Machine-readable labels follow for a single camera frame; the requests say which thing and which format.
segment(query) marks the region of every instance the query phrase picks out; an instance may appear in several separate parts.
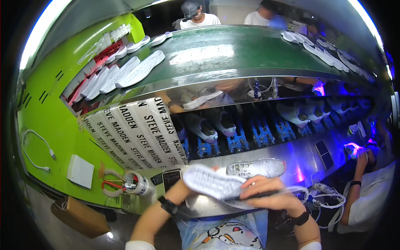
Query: cap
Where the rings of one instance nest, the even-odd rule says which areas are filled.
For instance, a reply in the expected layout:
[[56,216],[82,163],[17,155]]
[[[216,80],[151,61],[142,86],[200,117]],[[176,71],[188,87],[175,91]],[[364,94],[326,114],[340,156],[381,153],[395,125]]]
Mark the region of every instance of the cap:
[[271,10],[272,12],[276,12],[278,9],[276,7],[276,4],[273,3],[271,0],[262,0],[260,5],[266,8],[267,10]]
[[191,18],[197,14],[200,5],[201,4],[197,1],[185,1],[180,8],[182,9],[185,18]]

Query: lime green machine panel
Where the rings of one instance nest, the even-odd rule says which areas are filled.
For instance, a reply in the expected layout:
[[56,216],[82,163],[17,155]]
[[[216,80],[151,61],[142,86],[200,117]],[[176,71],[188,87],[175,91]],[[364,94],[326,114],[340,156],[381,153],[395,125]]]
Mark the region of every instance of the lime green machine panel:
[[[77,118],[60,100],[60,95],[76,74],[85,66],[77,64],[85,52],[104,33],[117,29],[121,24],[130,24],[130,42],[139,42],[144,37],[142,24],[131,13],[97,23],[54,49],[35,69],[26,81],[21,110],[18,112],[20,139],[22,133],[31,129],[42,136],[56,155],[52,160],[46,144],[32,133],[25,138],[25,151],[37,166],[35,168],[24,154],[27,171],[48,186],[87,202],[115,208],[121,207],[119,197],[109,198],[102,193],[102,178],[98,170],[100,162],[105,168],[119,173],[123,169],[96,145],[90,134],[78,123]],[[67,171],[73,154],[94,165],[91,189],[83,188],[68,180]]]

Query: black tool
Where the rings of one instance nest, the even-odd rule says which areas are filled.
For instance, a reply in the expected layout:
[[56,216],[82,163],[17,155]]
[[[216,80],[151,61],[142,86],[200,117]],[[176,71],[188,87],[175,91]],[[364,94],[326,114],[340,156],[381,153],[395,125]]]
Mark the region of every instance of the black tool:
[[[277,194],[279,192],[281,192],[281,190],[267,191],[267,192],[258,193],[258,194],[249,196],[249,197],[247,197],[246,199],[243,199],[243,200],[249,200],[249,199],[254,199],[254,198],[262,198],[262,197],[266,197],[266,196],[271,196],[273,194]],[[225,201],[233,201],[233,200],[241,200],[241,199],[239,198],[239,196],[236,196],[236,197],[228,198]]]

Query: white foam block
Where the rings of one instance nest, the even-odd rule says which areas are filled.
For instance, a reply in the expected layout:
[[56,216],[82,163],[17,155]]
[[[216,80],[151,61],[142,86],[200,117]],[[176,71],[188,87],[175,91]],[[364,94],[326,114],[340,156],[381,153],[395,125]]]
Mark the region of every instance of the white foam block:
[[85,188],[92,188],[94,166],[73,154],[68,166],[67,179]]

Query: purple light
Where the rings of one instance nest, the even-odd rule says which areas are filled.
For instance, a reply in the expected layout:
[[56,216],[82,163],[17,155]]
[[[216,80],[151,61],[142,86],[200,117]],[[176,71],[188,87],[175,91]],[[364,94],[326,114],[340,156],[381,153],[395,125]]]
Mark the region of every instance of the purple light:
[[298,182],[302,182],[304,180],[304,176],[300,171],[299,165],[297,165],[296,168],[297,168],[297,180],[298,180]]

